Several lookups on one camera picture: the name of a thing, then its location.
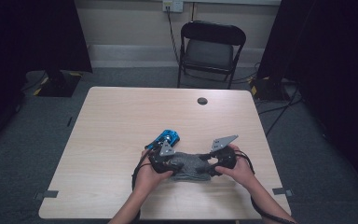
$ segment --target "blue object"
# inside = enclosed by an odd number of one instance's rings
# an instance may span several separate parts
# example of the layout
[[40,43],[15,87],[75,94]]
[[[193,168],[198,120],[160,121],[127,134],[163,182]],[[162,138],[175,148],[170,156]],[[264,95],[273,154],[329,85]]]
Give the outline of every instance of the blue object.
[[154,140],[149,145],[145,146],[145,149],[154,150],[158,147],[161,147],[164,141],[167,141],[171,147],[173,147],[177,142],[179,142],[179,134],[174,130],[164,130],[156,140]]

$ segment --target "black backdrop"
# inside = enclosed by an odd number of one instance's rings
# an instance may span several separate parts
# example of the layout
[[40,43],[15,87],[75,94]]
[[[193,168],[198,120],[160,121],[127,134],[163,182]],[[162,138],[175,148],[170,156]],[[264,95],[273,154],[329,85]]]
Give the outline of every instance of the black backdrop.
[[358,0],[282,0],[258,77],[299,81],[329,140],[358,172]]
[[0,0],[0,126],[29,71],[92,72],[73,0]]

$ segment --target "black cable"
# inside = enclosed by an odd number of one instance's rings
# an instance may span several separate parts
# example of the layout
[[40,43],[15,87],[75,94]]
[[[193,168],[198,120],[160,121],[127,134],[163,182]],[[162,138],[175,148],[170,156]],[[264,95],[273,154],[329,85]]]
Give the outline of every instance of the black cable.
[[[300,99],[298,99],[297,101],[295,101],[294,103],[290,104],[290,105],[296,105],[298,103],[300,103],[302,101],[302,97]],[[263,104],[263,103],[270,103],[271,101],[263,101],[263,102],[257,102],[257,104]],[[269,110],[265,110],[263,112],[258,113],[258,115],[262,115],[271,111],[275,111],[275,110],[280,110],[280,109],[284,109],[285,107],[287,107],[288,105],[284,105],[284,106],[280,106],[280,107],[276,107],[273,109],[269,109]]]
[[[244,80],[244,79],[249,78],[249,77],[252,77],[252,76],[254,76],[254,75],[256,75],[256,74],[257,74],[257,71],[253,72],[251,75],[249,75],[249,76],[247,76],[247,77],[241,77],[241,78],[233,79],[233,80],[232,80],[232,83],[238,82],[238,81],[240,81],[240,80]],[[247,83],[247,82],[249,82],[249,80],[246,80],[246,81],[243,81],[243,82],[234,83],[234,84]]]
[[191,20],[194,20],[194,7],[195,7],[196,3],[193,2],[193,7],[192,7],[192,11],[191,11]]
[[[253,167],[252,162],[249,159],[249,157],[244,152],[242,152],[241,150],[234,150],[234,151],[240,152],[240,155],[236,154],[236,156],[246,159],[246,161],[249,164],[249,167],[251,168],[252,172],[255,174],[254,167]],[[255,211],[258,214],[260,214],[260,216],[262,216],[262,217],[267,217],[267,218],[269,218],[271,220],[277,221],[277,222],[282,223],[282,224],[296,224],[295,222],[289,221],[287,219],[284,219],[284,218],[281,218],[281,217],[275,217],[275,216],[273,216],[273,215],[271,215],[269,213],[266,213],[259,206],[257,206],[257,204],[255,203],[255,200],[253,199],[252,196],[251,196],[251,202],[252,202],[252,206],[254,207]]]
[[266,103],[286,103],[287,102],[285,100],[258,100],[258,101],[255,101],[255,105],[261,105],[261,104],[266,104]]
[[297,94],[297,91],[298,91],[298,85],[296,87],[296,91],[295,93],[293,93],[293,96],[292,96],[292,99],[290,100],[290,102],[283,107],[283,110],[281,111],[281,114],[275,119],[275,121],[272,123],[272,125],[269,127],[268,131],[266,132],[266,137],[269,135],[269,132],[272,130],[272,128],[275,126],[275,124],[278,122],[278,120],[281,118],[281,116],[283,115],[284,111],[286,111],[287,108],[289,108],[289,106],[292,105],[292,102],[295,100],[296,98],[296,94]]
[[172,24],[171,24],[171,12],[170,12],[171,9],[170,9],[170,7],[165,7],[165,9],[167,10],[168,22],[170,23],[171,41],[172,41],[173,52],[175,54],[176,62],[179,65],[179,58],[178,58],[178,53],[177,53],[177,49],[176,49],[175,37],[173,35]]
[[[131,187],[132,190],[135,188],[135,181],[136,181],[136,176],[138,176],[138,172],[139,170],[145,166],[145,165],[151,165],[151,163],[146,163],[146,164],[142,164],[142,162],[145,160],[145,158],[149,155],[149,153],[152,150],[147,150],[146,153],[142,156],[142,158],[139,160],[138,165],[136,165],[135,169],[133,170],[133,174],[132,174],[132,181],[131,181]],[[135,218],[133,219],[133,221],[131,222],[131,224],[134,223],[138,223],[139,222],[139,218],[141,217],[141,210],[139,210],[139,212],[136,214]]]
[[255,63],[255,71],[256,71],[256,72],[258,71],[258,67],[257,67],[257,65],[259,65],[259,66],[260,66],[260,63]]
[[29,89],[31,89],[32,87],[34,87],[37,83],[39,83],[43,77],[46,75],[46,71],[43,73],[42,77],[39,78],[34,84],[32,84],[31,86],[29,87],[25,87],[24,89],[22,89],[21,91],[28,91]]
[[251,196],[251,202],[252,202],[252,206],[254,207],[255,211],[260,214],[260,216],[262,217],[267,217],[273,221],[282,223],[282,224],[296,224],[295,222],[289,221],[287,219],[281,218],[281,217],[275,217],[271,214],[266,213],[265,211],[261,210],[261,208],[259,206],[257,206],[257,204],[255,203],[255,200],[253,199],[253,197]]

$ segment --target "gray cloth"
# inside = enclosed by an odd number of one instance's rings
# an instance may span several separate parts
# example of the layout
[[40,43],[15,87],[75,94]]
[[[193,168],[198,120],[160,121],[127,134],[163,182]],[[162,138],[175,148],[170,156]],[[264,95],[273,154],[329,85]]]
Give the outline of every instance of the gray cloth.
[[181,162],[184,164],[184,166],[176,175],[171,176],[171,180],[211,180],[211,176],[208,174],[197,174],[197,168],[208,167],[210,165],[209,162],[200,160],[197,154],[176,152],[171,159],[171,163]]

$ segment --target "black stand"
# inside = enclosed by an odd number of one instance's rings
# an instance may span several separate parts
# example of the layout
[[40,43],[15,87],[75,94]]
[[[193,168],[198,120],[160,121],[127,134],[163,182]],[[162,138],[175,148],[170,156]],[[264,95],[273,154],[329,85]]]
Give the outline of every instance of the black stand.
[[78,81],[81,76],[62,73],[60,70],[46,70],[48,80],[40,84],[39,89],[35,92],[37,96],[50,97],[72,97]]
[[252,79],[249,82],[254,98],[258,100],[288,101],[290,99],[282,83],[273,79]]

